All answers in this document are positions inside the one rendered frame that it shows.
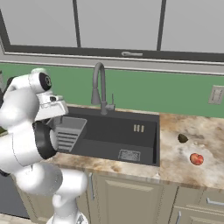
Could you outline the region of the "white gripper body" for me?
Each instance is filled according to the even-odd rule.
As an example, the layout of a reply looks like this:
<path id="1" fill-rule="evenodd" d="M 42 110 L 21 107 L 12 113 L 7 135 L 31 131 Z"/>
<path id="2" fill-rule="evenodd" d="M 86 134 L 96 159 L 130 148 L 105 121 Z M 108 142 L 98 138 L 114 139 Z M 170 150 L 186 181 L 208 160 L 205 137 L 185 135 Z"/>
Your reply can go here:
<path id="1" fill-rule="evenodd" d="M 51 119 L 57 116 L 63 116 L 68 113 L 68 107 L 64 101 L 52 101 L 41 104 L 36 115 L 36 120 L 41 121 Z"/>

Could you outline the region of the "grey ribbed sink rack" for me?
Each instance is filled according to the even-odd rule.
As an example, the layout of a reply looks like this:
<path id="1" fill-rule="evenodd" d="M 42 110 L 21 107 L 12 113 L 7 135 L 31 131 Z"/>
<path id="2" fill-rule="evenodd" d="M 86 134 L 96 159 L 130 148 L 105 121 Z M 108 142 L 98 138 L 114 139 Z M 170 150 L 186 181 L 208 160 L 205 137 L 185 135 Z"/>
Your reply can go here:
<path id="1" fill-rule="evenodd" d="M 72 153 L 87 132 L 87 119 L 63 116 L 55 125 L 58 152 Z"/>

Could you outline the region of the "dark grey sink basin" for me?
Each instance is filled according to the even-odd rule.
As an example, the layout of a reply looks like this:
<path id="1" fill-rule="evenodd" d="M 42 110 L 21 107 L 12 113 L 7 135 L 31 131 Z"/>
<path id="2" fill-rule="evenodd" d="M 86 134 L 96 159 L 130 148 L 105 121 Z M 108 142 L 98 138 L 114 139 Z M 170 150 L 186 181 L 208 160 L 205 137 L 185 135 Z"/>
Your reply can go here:
<path id="1" fill-rule="evenodd" d="M 140 165 L 160 164 L 159 116 L 71 107 L 62 126 L 75 127 L 85 122 L 80 135 L 60 139 L 59 152 L 123 161 Z"/>

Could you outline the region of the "grey curved tap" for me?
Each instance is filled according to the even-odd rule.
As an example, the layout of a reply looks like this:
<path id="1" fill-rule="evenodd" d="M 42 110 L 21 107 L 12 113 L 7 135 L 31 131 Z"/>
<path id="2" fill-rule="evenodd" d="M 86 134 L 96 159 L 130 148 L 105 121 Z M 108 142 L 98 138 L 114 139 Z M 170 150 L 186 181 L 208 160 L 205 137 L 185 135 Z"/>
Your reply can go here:
<path id="1" fill-rule="evenodd" d="M 99 94 L 98 89 L 98 77 L 101 77 L 101 94 Z M 105 68 L 101 62 L 98 62 L 94 67 L 91 103 L 93 105 L 100 105 L 101 114 L 104 116 L 108 113 L 109 110 L 115 110 L 116 108 L 116 105 L 113 102 L 108 104 L 106 100 Z"/>

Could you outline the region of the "dark dishwasher front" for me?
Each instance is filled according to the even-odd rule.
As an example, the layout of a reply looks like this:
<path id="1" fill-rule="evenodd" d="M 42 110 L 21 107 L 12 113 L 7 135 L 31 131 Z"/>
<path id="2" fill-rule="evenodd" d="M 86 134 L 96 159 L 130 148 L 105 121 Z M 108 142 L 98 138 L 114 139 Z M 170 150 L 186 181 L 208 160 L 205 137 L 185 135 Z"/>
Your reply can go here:
<path id="1" fill-rule="evenodd" d="M 11 176 L 0 175 L 0 213 L 29 219 Z"/>

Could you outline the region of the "dark framed window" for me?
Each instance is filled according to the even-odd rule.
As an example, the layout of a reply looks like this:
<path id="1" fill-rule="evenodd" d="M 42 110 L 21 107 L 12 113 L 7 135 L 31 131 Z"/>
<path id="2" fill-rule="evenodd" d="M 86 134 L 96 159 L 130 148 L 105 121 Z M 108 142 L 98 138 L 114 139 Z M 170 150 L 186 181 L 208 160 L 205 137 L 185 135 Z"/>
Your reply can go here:
<path id="1" fill-rule="evenodd" d="M 0 0 L 0 38 L 7 53 L 224 62 L 224 0 Z"/>

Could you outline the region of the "beige cupboard door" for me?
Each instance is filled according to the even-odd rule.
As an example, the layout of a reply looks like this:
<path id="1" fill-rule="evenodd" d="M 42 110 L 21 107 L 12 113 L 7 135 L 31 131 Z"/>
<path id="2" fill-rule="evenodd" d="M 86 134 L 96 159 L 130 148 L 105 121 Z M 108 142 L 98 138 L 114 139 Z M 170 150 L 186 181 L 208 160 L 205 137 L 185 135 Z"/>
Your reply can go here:
<path id="1" fill-rule="evenodd" d="M 68 184 L 68 189 L 71 190 L 73 188 L 74 191 L 77 190 L 79 193 L 76 197 L 76 205 L 81 212 L 83 221 L 78 224 L 91 224 L 88 195 L 86 192 L 80 190 L 82 186 L 88 187 L 86 174 L 82 171 L 66 169 L 62 173 L 63 178 Z M 51 192 L 30 193 L 24 191 L 18 184 L 16 186 L 31 221 L 36 224 L 52 224 L 52 217 L 54 215 L 53 194 Z"/>
<path id="2" fill-rule="evenodd" d="M 177 187 L 96 175 L 100 224 L 169 224 Z"/>
<path id="3" fill-rule="evenodd" d="M 175 206 L 172 209 L 169 224 L 176 224 L 178 211 L 181 211 L 179 224 L 224 224 L 224 214 L 203 212 Z"/>

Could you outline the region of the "red peach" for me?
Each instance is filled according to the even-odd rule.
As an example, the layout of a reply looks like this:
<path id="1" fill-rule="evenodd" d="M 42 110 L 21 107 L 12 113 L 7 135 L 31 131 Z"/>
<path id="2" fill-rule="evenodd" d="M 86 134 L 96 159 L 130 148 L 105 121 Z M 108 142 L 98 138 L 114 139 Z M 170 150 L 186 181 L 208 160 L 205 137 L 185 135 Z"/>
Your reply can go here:
<path id="1" fill-rule="evenodd" d="M 192 153 L 190 156 L 190 161 L 194 165 L 202 165 L 204 162 L 204 158 L 198 153 Z"/>

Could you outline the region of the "beige drawer front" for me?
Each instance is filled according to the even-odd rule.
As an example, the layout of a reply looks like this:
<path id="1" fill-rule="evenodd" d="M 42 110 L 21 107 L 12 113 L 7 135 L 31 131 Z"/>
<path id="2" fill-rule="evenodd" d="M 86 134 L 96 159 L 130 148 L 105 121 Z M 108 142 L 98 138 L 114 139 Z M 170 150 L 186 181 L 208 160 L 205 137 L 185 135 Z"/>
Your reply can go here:
<path id="1" fill-rule="evenodd" d="M 213 201 L 224 202 L 224 193 L 215 190 L 204 190 L 199 203 L 203 207 L 224 212 L 224 206 L 207 204 L 207 198 Z"/>

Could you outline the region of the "grey wall socket plate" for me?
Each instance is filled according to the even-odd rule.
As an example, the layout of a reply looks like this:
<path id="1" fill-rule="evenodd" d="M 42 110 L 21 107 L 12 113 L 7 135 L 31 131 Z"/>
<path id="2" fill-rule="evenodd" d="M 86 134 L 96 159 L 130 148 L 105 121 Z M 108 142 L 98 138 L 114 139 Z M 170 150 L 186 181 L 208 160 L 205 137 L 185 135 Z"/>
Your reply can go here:
<path id="1" fill-rule="evenodd" d="M 224 95 L 224 86 L 213 85 L 208 103 L 220 105 L 223 95 Z"/>

